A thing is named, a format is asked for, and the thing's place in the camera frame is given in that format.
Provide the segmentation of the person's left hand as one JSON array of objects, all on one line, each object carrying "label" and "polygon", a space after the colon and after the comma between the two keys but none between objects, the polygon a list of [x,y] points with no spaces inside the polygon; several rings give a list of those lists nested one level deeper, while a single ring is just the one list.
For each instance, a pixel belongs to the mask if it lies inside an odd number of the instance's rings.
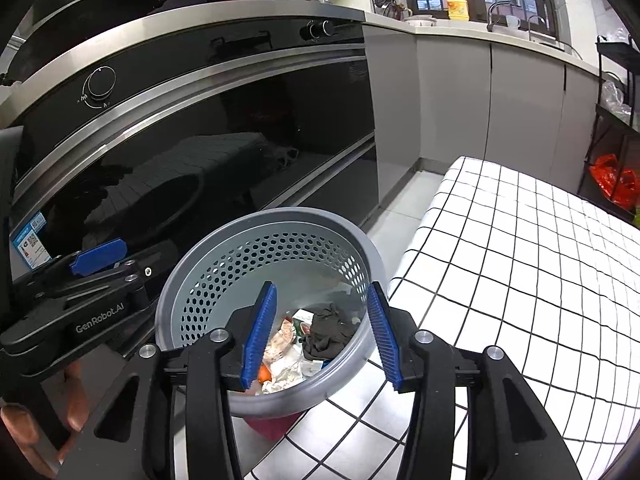
[{"label": "person's left hand", "polygon": [[52,416],[52,422],[61,424],[62,427],[61,430],[55,430],[54,437],[49,437],[56,449],[55,459],[58,466],[61,466],[90,415],[90,403],[81,379],[81,360],[68,364],[63,370],[63,378],[65,422],[61,422],[40,385],[15,388],[1,397],[1,420],[6,430],[25,460],[43,479],[56,478],[56,470],[37,448],[47,426],[47,418]]}]

